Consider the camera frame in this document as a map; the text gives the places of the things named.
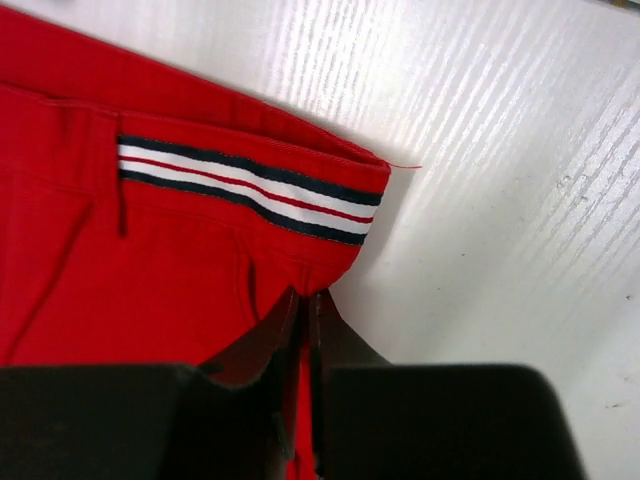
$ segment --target red stripe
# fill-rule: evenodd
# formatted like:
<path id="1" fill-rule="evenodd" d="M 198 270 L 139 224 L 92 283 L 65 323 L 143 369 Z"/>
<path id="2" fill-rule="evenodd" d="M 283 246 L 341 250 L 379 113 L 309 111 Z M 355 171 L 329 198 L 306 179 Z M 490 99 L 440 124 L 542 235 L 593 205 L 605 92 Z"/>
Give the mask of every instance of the red stripe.
<path id="1" fill-rule="evenodd" d="M 201 172 L 199 170 L 193 170 L 191 168 L 185 168 L 185 167 L 178 167 L 176 165 L 170 165 L 167 163 L 162 163 L 162 162 L 157 162 L 155 160 L 149 160 L 146 158 L 136 158 L 136 157 L 125 157 L 120 155 L 120 157 L 122 160 L 127 160 L 130 162 L 138 162 L 138 163 L 146 163 L 149 165 L 155 165 L 157 167 L 163 167 L 163 168 L 169 168 L 171 170 L 175 170 L 177 172 L 185 172 L 185 173 L 194 173 L 196 175 L 202 175 L 203 177 L 209 177 L 209 178 L 213 178 L 214 180 L 219 180 L 221 182 L 224 183 L 229 183 L 232 185 L 242 185 L 245 187 L 249 187 L 257 192 L 260 192 L 262 195 L 264 195 L 267 198 L 270 198 L 272 200 L 277 200 L 279 202 L 282 203 L 287 203 L 289 205 L 293 205 L 294 207 L 300 207 L 300 208 L 306 208 L 307 210 L 314 210 L 316 212 L 322 212 L 322 213 L 327 213 L 329 215 L 334 215 L 336 217 L 342 217 L 342 218 L 346 218 L 349 220 L 353 220 L 354 222 L 358 222 L 358 223 L 371 223 L 373 221 L 373 217 L 358 217 L 356 215 L 350 215 L 348 213 L 344 213 L 341 212 L 339 210 L 333 210 L 331 208 L 326 208 L 326 207 L 322 207 L 320 205 L 313 205 L 311 203 L 307 203 L 307 202 L 303 202 L 301 200 L 296 200 L 295 198 L 289 198 L 289 197 L 283 197 L 281 195 L 276 195 L 275 193 L 271 193 L 271 192 L 267 192 L 266 190 L 263 190 L 262 188 L 258 187 L 257 185 L 254 185 L 253 183 L 249 183 L 249 182 L 245 182 L 244 180 L 238 180 L 235 178 L 229 178 L 229 177 L 223 177 L 220 175 L 215 175 L 213 173 L 209 173 L 209 172 Z"/>

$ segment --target seam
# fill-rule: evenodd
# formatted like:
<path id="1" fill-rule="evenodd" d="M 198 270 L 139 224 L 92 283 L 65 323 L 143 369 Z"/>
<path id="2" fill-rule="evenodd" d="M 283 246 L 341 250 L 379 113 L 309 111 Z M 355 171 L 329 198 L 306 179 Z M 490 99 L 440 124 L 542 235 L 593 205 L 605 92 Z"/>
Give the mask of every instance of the seam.
<path id="1" fill-rule="evenodd" d="M 169 190 L 169 191 L 171 191 L 171 192 L 181 192 L 181 193 L 183 193 L 183 194 L 187 194 L 187 195 L 199 195 L 199 196 L 201 196 L 201 197 L 205 197 L 205 198 L 216 198 L 216 199 L 218 199 L 218 200 L 220 200 L 220 201 L 223 201 L 223 202 L 229 203 L 229 204 L 231 204 L 231 205 L 236 205 L 237 207 L 241 207 L 241 208 L 249 208 L 249 207 L 245 207 L 244 205 L 239 205 L 239 204 L 234 203 L 234 202 L 229 202 L 228 200 L 225 200 L 225 199 L 220 198 L 220 197 L 216 197 L 215 195 L 206 195 L 206 194 L 204 194 L 204 193 L 198 193 L 198 192 L 184 192 L 184 191 L 181 191 L 181 190 L 179 190 L 179 189 L 177 189 L 177 188 L 164 187 L 164 186 L 162 186 L 162 185 L 155 185 L 155 184 L 150 184 L 150 183 L 146 183 L 146 182 L 137 182 L 137 183 L 142 183 L 142 184 L 144 184 L 144 185 L 149 185 L 149 186 L 151 186 L 152 188 L 162 188 L 162 189 L 164 189 L 164 190 Z M 251 210 L 251 211 L 253 211 L 256 215 L 260 216 L 261 221 L 264 221 L 264 222 L 268 223 L 269 225 L 273 225 L 273 226 L 274 226 L 274 227 L 276 227 L 276 228 L 281 228 L 281 229 L 283 229 L 283 230 L 287 230 L 287 231 L 289 231 L 289 232 L 291 232 L 291 233 L 294 233 L 295 235 L 301 235 L 302 237 L 314 237 L 314 238 L 318 238 L 318 239 L 323 240 L 323 241 L 333 242 L 333 243 L 337 243 L 337 244 L 339 244 L 339 245 L 347 245 L 347 246 L 350 246 L 350 247 L 356 247 L 356 248 L 360 248 L 360 247 L 362 246 L 362 244 L 361 244 L 361 243 L 347 243 L 347 242 L 340 242 L 339 240 L 334 240 L 334 239 L 332 239 L 332 238 L 321 237 L 321 236 L 319 236 L 319 235 L 314 235 L 314 234 L 312 234 L 312 233 L 300 233 L 300 232 L 296 232 L 295 230 L 292 230 L 292 229 L 287 228 L 287 227 L 285 227 L 285 226 L 282 226 L 282 225 L 279 225 L 279 224 L 273 223 L 273 222 L 271 222 L 269 219 L 267 219 L 267 218 L 265 218 L 265 217 L 261 216 L 260 214 L 258 214 L 257 212 L 255 212 L 254 210 L 252 210 L 252 209 L 250 209 L 250 210 Z M 227 226 L 227 227 L 229 227 L 229 228 L 242 229 L 242 227 L 239 227 L 239 226 L 237 226 L 237 225 L 230 225 L 230 224 L 226 224 L 226 223 L 224 223 L 224 222 L 222 222 L 222 221 L 220 221 L 220 220 L 217 220 L 217 219 L 215 219 L 215 218 L 213 218 L 213 217 L 208 217 L 208 216 L 204 216 L 204 215 L 203 215 L 203 217 L 205 217 L 205 218 L 209 218 L 209 219 L 211 219 L 212 221 L 215 221 L 215 222 L 221 223 L 221 224 L 223 224 L 223 225 L 225 225 L 225 226 Z"/>
<path id="2" fill-rule="evenodd" d="M 267 128 L 267 122 L 266 122 L 267 110 L 264 108 L 260 108 L 258 109 L 258 112 L 259 112 L 258 115 L 260 116 L 260 119 L 258 120 L 260 131 L 269 132 L 269 129 Z"/>
<path id="3" fill-rule="evenodd" d="M 67 98 L 51 98 L 42 93 L 34 92 L 31 90 L 25 90 L 21 87 L 0 82 L 0 89 L 7 91 L 10 95 L 18 95 L 28 100 L 33 100 L 41 105 L 47 107 L 60 107 L 60 108 L 86 108 L 96 112 L 103 113 L 107 116 L 117 116 L 117 109 L 105 105 L 102 103 L 90 102 L 87 100 L 67 99 Z"/>
<path id="4" fill-rule="evenodd" d="M 83 37 L 79 34 L 77 34 L 76 32 L 73 32 L 75 35 L 68 35 L 65 38 L 72 38 L 74 41 L 77 41 L 78 39 L 82 39 L 82 42 L 84 42 L 85 45 L 89 45 L 92 48 L 95 47 L 99 47 L 99 48 L 104 48 L 105 44 L 99 40 L 95 40 L 95 39 L 91 39 L 88 37 Z M 314 132 L 316 133 L 320 138 L 322 138 L 326 144 L 327 144 L 327 148 L 331 148 L 331 149 L 339 149 L 344 151 L 345 153 L 348 153 L 349 155 L 353 155 L 355 157 L 359 157 L 359 158 L 368 158 L 369 160 L 378 160 L 371 152 L 369 152 L 368 150 L 361 148 L 357 145 L 355 145 L 352 142 L 349 142 L 345 139 L 342 139 L 330 132 L 328 132 L 327 130 L 325 130 L 324 128 L 321 128 L 317 125 L 314 125 L 311 122 L 302 120 L 298 117 L 296 117 L 295 115 L 293 115 L 292 113 L 289 113 L 281 108 L 278 108 L 274 105 L 270 105 L 269 103 L 266 103 L 264 101 L 258 100 L 254 97 L 251 97 L 250 95 L 232 90 L 230 88 L 224 87 L 222 85 L 219 85 L 217 83 L 212 82 L 209 79 L 203 78 L 201 76 L 195 75 L 193 73 L 187 72 L 185 70 L 182 69 L 178 69 L 175 67 L 171 67 L 169 65 L 163 64 L 162 62 L 158 62 L 157 60 L 152 60 L 150 58 L 141 56 L 139 54 L 135 54 L 133 52 L 121 49 L 119 47 L 113 47 L 110 46 L 110 49 L 105 49 L 105 51 L 117 51 L 122 58 L 124 58 L 126 61 L 129 60 L 135 60 L 136 62 L 139 62 L 141 64 L 144 65 L 149 65 L 152 67 L 155 67 L 158 69 L 158 71 L 160 72 L 160 74 L 171 74 L 171 75 L 175 75 L 179 80 L 186 80 L 188 82 L 193 82 L 194 86 L 197 87 L 206 87 L 209 90 L 212 90 L 215 96 L 217 96 L 218 98 L 224 98 L 224 99 L 230 99 L 232 103 L 231 107 L 232 107 L 232 113 L 231 115 L 233 115 L 233 112 L 235 112 L 237 110 L 237 100 L 238 99 L 242 99 L 242 100 L 248 100 L 251 104 L 251 108 L 255 108 L 258 109 L 260 111 L 264 111 L 266 113 L 273 113 L 275 114 L 275 116 L 278 119 L 282 119 L 282 121 L 285 124 L 288 123 L 299 123 L 301 125 L 304 126 L 304 128 L 308 131 Z M 20 90 L 20 91 L 24 91 L 23 89 L 18 89 L 18 88 L 12 88 L 12 90 Z M 89 104 L 92 105 L 102 105 L 98 102 L 87 102 Z"/>
<path id="5" fill-rule="evenodd" d="M 15 198 L 14 197 L 16 196 L 16 193 L 15 193 L 15 190 L 16 190 L 16 177 L 15 177 L 15 174 L 11 175 L 10 188 L 11 188 L 11 196 L 9 197 L 9 205 L 8 205 L 8 207 L 9 207 L 9 215 L 7 216 L 7 224 L 6 224 L 6 227 L 7 227 L 7 230 L 6 230 L 7 237 L 6 237 L 6 244 L 5 244 L 6 248 L 5 248 L 5 251 L 3 252 L 3 257 L 4 257 L 3 258 L 3 268 L 5 270 L 7 268 L 7 261 L 9 260 L 9 250 L 10 250 L 9 241 L 11 240 L 11 238 L 10 238 L 11 225 L 13 223 L 13 217 L 15 216 L 14 208 L 13 208 L 13 204 L 15 202 Z M 6 294 L 5 290 L 6 290 L 7 278 L 6 278 L 6 275 L 3 275 L 3 277 L 4 277 L 3 278 L 3 282 L 2 282 L 2 284 L 0 284 L 0 306 L 4 304 L 4 297 L 5 297 L 5 294 Z"/>
<path id="6" fill-rule="evenodd" d="M 92 197 L 92 198 L 96 197 L 95 192 L 92 192 L 90 190 L 84 190 L 84 189 L 79 188 L 79 187 L 71 187 L 71 186 L 68 186 L 68 185 L 63 185 L 63 184 L 59 183 L 59 181 L 57 181 L 57 180 L 52 180 L 51 178 L 42 177 L 40 175 L 34 174 L 33 172 L 30 172 L 30 171 L 27 171 L 27 170 L 22 170 L 21 168 L 16 168 L 13 165 L 1 165 L 1 166 L 6 168 L 7 170 L 10 170 L 14 174 L 24 175 L 25 177 L 38 180 L 39 182 L 42 182 L 42 183 L 46 183 L 49 188 L 52 188 L 54 190 L 58 190 L 58 191 L 61 191 L 61 192 L 66 192 L 66 193 L 83 194 L 83 195 L 86 195 L 86 196 Z"/>
<path id="7" fill-rule="evenodd" d="M 235 291 L 236 291 L 236 302 L 238 307 L 240 308 L 240 312 L 242 318 L 244 319 L 245 326 L 248 329 L 251 329 L 257 325 L 260 321 L 258 315 L 255 312 L 255 308 L 253 306 L 253 299 L 251 298 L 251 291 L 249 287 L 249 276 L 251 269 L 251 255 L 249 255 L 244 246 L 239 241 L 236 234 L 233 235 L 233 241 L 236 245 L 237 256 L 238 259 L 236 261 L 236 278 L 235 278 Z M 240 285 L 240 271 L 244 274 L 242 277 L 242 283 L 244 289 L 241 290 Z"/>
<path id="8" fill-rule="evenodd" d="M 140 112 L 137 110 L 122 110 L 121 113 L 125 120 L 127 119 L 127 117 L 129 117 L 130 119 L 135 119 L 137 117 L 140 120 L 150 121 L 154 123 L 158 123 L 158 122 L 164 122 L 167 124 L 178 123 L 190 129 L 196 128 L 200 130 L 213 130 L 216 133 L 235 136 L 237 140 L 238 139 L 242 140 L 243 142 L 250 143 L 253 146 L 264 147 L 265 144 L 268 144 L 271 147 L 285 149 L 290 152 L 298 152 L 307 156 L 321 158 L 325 161 L 328 159 L 332 159 L 339 162 L 343 166 L 357 167 L 358 169 L 365 169 L 372 172 L 375 171 L 375 172 L 384 173 L 384 172 L 387 172 L 387 168 L 388 168 L 388 164 L 384 160 L 372 155 L 370 152 L 367 152 L 367 155 L 355 155 L 355 157 L 357 158 L 352 158 L 349 156 L 341 156 L 340 154 L 337 154 L 337 153 L 329 153 L 323 150 L 314 150 L 310 147 L 297 145 L 295 143 L 288 143 L 284 140 L 279 140 L 279 139 L 275 139 L 267 136 L 266 135 L 267 132 L 264 132 L 264 134 L 251 133 L 244 130 L 234 129 L 231 126 L 221 126 L 221 125 L 216 125 L 211 123 L 202 123 L 202 122 L 184 119 L 180 117 L 167 117 L 167 116 L 158 115 L 158 114 Z M 283 129 L 283 134 L 289 137 L 291 136 L 290 124 L 291 122 L 286 122 L 285 128 Z M 147 140 L 162 142 L 162 140 L 157 140 L 155 138 L 154 139 L 147 138 Z M 169 145 L 182 145 L 180 143 L 173 143 L 170 141 L 166 141 L 165 143 Z"/>
<path id="9" fill-rule="evenodd" d="M 58 285 L 60 281 L 60 275 L 64 271 L 69 255 L 71 254 L 77 240 L 80 235 L 80 231 L 82 227 L 86 224 L 87 219 L 89 218 L 92 210 L 91 202 L 87 203 L 83 212 L 78 215 L 76 219 L 75 225 L 73 225 L 72 231 L 69 234 L 69 238 L 67 243 L 63 246 L 61 255 L 56 259 L 56 265 L 54 266 L 54 270 L 51 273 L 51 278 L 47 281 L 46 285 L 42 289 L 42 292 L 38 295 L 36 302 L 34 305 L 29 308 L 29 313 L 26 315 L 25 322 L 20 326 L 15 337 L 11 340 L 11 343 L 7 349 L 5 355 L 5 364 L 9 365 L 13 361 L 16 356 L 18 349 L 20 348 L 20 344 L 25 336 L 29 333 L 31 328 L 33 327 L 34 321 L 36 321 L 36 317 L 38 312 L 45 305 L 47 300 L 51 297 L 55 287 Z"/>
<path id="10" fill-rule="evenodd" d="M 143 136 L 138 136 L 138 135 L 119 135 L 118 137 L 121 137 L 121 136 L 130 136 L 130 137 L 139 138 L 139 139 L 142 139 L 142 140 L 147 140 L 147 141 L 150 141 L 150 142 L 161 143 L 161 144 L 164 144 L 164 145 L 172 145 L 172 146 L 176 146 L 176 147 L 194 148 L 195 150 L 200 150 L 200 151 L 203 151 L 203 152 L 215 153 L 216 155 L 220 155 L 221 157 L 228 158 L 230 160 L 249 160 L 251 163 L 253 163 L 253 164 L 257 165 L 257 166 L 260 166 L 260 167 L 264 167 L 264 168 L 268 168 L 268 169 L 272 169 L 272 170 L 280 170 L 281 172 L 286 172 L 286 173 L 289 173 L 289 174 L 298 175 L 300 177 L 304 177 L 304 178 L 307 178 L 309 180 L 313 180 L 313 181 L 316 181 L 316 182 L 322 182 L 322 183 L 326 183 L 326 184 L 329 184 L 329 185 L 334 185 L 334 186 L 337 186 L 337 187 L 344 188 L 346 190 L 353 190 L 355 192 L 379 195 L 380 197 L 382 197 L 382 195 L 383 195 L 383 193 L 381 193 L 381 192 L 361 190 L 361 189 L 358 189 L 358 188 L 347 187 L 347 186 L 342 185 L 340 183 L 321 180 L 319 178 L 312 177 L 311 175 L 307 175 L 306 173 L 302 173 L 302 172 L 299 172 L 298 170 L 293 170 L 291 168 L 274 167 L 274 166 L 271 166 L 271 165 L 267 165 L 267 164 L 265 164 L 263 162 L 260 162 L 260 161 L 256 160 L 255 158 L 252 158 L 252 157 L 249 157 L 249 156 L 246 156 L 246 155 L 231 155 L 229 153 L 224 153 L 224 152 L 222 152 L 222 151 L 220 151 L 218 149 L 195 147 L 195 146 L 192 146 L 192 145 L 185 145 L 184 143 L 176 143 L 176 142 L 170 142 L 170 141 L 166 141 L 166 140 L 157 140 L 155 138 L 148 138 L 148 137 L 143 137 Z M 117 143 L 118 143 L 118 145 L 127 145 L 126 143 L 120 143 L 119 140 L 118 140 Z M 304 147 L 297 147 L 295 145 L 289 145 L 289 144 L 286 144 L 286 147 L 287 148 L 296 147 L 296 148 L 304 149 Z M 321 152 L 318 152 L 316 150 L 309 150 L 308 152 L 303 152 L 303 153 L 329 155 L 329 154 L 326 154 L 326 153 L 322 154 Z M 347 160 L 347 159 L 343 159 L 342 157 L 335 157 L 335 158 L 340 159 L 340 160 Z M 349 160 L 349 161 L 353 162 L 356 165 L 359 165 L 357 162 L 355 162 L 353 160 Z M 262 175 L 259 175 L 257 173 L 255 175 L 257 175 L 260 178 L 265 178 Z M 286 182 L 284 180 L 278 180 L 278 181 L 281 182 L 281 183 L 287 184 L 287 185 L 293 185 L 293 186 L 300 187 L 300 185 L 296 185 L 295 183 Z"/>
<path id="11" fill-rule="evenodd" d="M 112 120 L 112 128 L 109 128 L 110 125 L 107 123 L 109 117 Z M 93 174 L 92 180 L 96 182 L 95 189 L 103 210 L 99 221 L 107 231 L 120 234 L 122 223 L 119 214 L 121 212 L 118 207 L 116 191 L 118 184 L 117 152 L 111 138 L 111 135 L 116 132 L 115 119 L 113 116 L 96 112 L 92 130 L 95 132 L 95 138 L 93 138 L 94 143 L 91 148 L 95 148 L 96 160 L 99 162 L 96 169 L 98 175 Z"/>
<path id="12" fill-rule="evenodd" d="M 158 205 L 153 205 L 153 204 L 149 204 L 149 203 L 145 203 L 145 202 L 138 202 L 138 201 L 135 201 L 135 200 L 127 200 L 126 204 L 135 205 L 135 206 L 143 207 L 143 208 L 149 208 L 149 209 L 152 209 L 152 210 L 157 210 L 157 211 L 160 211 L 160 212 L 165 212 L 165 213 L 169 213 L 169 214 L 173 214 L 173 215 L 184 216 L 184 217 L 187 217 L 187 218 L 194 218 L 194 219 L 199 219 L 199 220 L 204 220 L 204 221 L 210 221 L 210 222 L 215 223 L 217 225 L 222 225 L 225 228 L 232 229 L 235 232 L 248 234 L 250 236 L 255 236 L 256 235 L 256 233 L 253 230 L 250 230 L 250 229 L 244 228 L 244 227 L 239 227 L 237 225 L 231 225 L 231 224 L 228 224 L 228 223 L 226 223 L 226 222 L 224 222 L 222 220 L 210 217 L 208 215 L 202 215 L 202 214 L 192 213 L 192 212 L 185 212 L 183 210 L 177 210 L 177 209 L 173 209 L 173 208 L 161 207 L 161 206 L 158 206 Z M 296 235 L 304 236 L 304 234 L 301 234 L 301 233 L 298 233 L 298 232 L 294 232 L 294 233 Z M 340 245 L 347 245 L 349 247 L 357 248 L 357 246 L 355 246 L 355 245 L 343 244 L 343 243 L 340 243 L 340 242 L 335 242 L 335 243 L 338 243 Z M 281 249 L 279 249 L 278 247 L 274 246 L 271 243 L 268 244 L 268 247 L 271 248 L 272 250 L 274 250 L 275 252 L 277 252 L 278 254 L 284 256 L 288 260 L 296 262 L 296 263 L 308 265 L 308 263 L 311 261 L 309 259 L 304 259 L 303 257 L 293 256 L 293 255 L 291 255 L 291 253 L 287 253 L 285 250 L 281 250 Z M 336 267 L 335 265 L 330 265 L 330 264 L 327 264 L 327 263 L 324 263 L 324 262 L 317 262 L 315 260 L 313 260 L 311 262 L 314 265 L 317 265 L 317 266 L 319 266 L 321 268 L 324 268 L 326 270 L 335 271 L 335 270 L 339 269 L 339 267 Z"/>
<path id="13" fill-rule="evenodd" d="M 311 269 L 308 265 L 304 265 L 302 268 L 302 285 L 304 286 L 304 294 L 309 295 L 309 280 L 311 278 Z"/>

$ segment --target white stripe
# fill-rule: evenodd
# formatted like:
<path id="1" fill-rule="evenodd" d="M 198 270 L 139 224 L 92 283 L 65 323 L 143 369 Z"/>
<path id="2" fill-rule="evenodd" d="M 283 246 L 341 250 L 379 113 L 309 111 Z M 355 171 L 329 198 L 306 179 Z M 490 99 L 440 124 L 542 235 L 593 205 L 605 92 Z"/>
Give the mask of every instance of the white stripe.
<path id="1" fill-rule="evenodd" d="M 118 145 L 118 153 L 123 157 L 155 160 L 156 162 L 166 163 L 168 165 L 175 165 L 177 167 L 188 168 L 190 170 L 242 180 L 269 193 L 280 195 L 281 197 L 292 198 L 311 205 L 318 205 L 320 207 L 329 208 L 331 210 L 347 213 L 356 217 L 371 218 L 377 208 L 371 205 L 361 205 L 359 203 L 340 200 L 328 195 L 312 192 L 311 190 L 307 190 L 306 188 L 296 185 L 267 180 L 242 168 L 230 167 L 228 165 L 222 165 L 215 162 L 194 160 L 175 153 L 159 152 L 157 150 L 148 150 L 146 148 L 134 147 L 131 145 Z"/>
<path id="2" fill-rule="evenodd" d="M 284 215 L 300 222 L 323 225 L 325 227 L 331 227 L 344 232 L 356 234 L 366 234 L 369 231 L 370 224 L 368 223 L 358 223 L 353 220 L 349 220 L 348 218 L 336 217 L 335 215 L 328 213 L 316 212 L 315 210 L 307 210 L 302 207 L 289 205 L 288 203 L 282 203 L 278 200 L 267 198 L 262 193 L 245 185 L 234 185 L 221 182 L 214 178 L 205 177 L 204 175 L 199 175 L 197 173 L 179 172 L 177 170 L 172 170 L 171 168 L 129 160 L 120 160 L 120 169 L 129 172 L 146 173 L 147 175 L 164 178 L 166 180 L 196 183 L 237 193 L 255 200 L 256 203 L 262 205 L 268 210 L 271 210 L 272 212 L 279 213 L 280 215 Z"/>

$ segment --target striped ribbon trim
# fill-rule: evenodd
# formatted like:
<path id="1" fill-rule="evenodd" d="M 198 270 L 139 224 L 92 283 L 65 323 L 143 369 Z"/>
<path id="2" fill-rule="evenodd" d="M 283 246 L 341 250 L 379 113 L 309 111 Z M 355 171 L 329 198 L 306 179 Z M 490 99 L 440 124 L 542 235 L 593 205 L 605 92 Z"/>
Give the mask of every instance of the striped ribbon trim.
<path id="1" fill-rule="evenodd" d="M 325 182 L 249 158 L 119 136 L 124 179 L 222 198 L 305 235 L 361 245 L 381 194 Z"/>

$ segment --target waistband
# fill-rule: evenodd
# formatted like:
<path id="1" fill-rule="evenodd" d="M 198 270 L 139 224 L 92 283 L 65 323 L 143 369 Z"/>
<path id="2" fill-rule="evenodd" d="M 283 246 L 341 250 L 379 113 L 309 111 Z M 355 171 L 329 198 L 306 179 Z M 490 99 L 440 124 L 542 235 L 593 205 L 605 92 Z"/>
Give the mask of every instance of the waistband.
<path id="1" fill-rule="evenodd" d="M 6 7 L 0 22 L 0 42 L 15 45 L 0 49 L 2 108 L 12 112 L 2 155 L 12 145 L 11 158 L 25 159 L 19 168 L 95 191 L 119 180 L 163 188 L 125 194 L 215 218 L 303 260 L 341 269 L 353 261 L 387 184 L 386 162 L 126 50 Z M 11 133 L 29 128 L 37 139 L 29 145 Z"/>

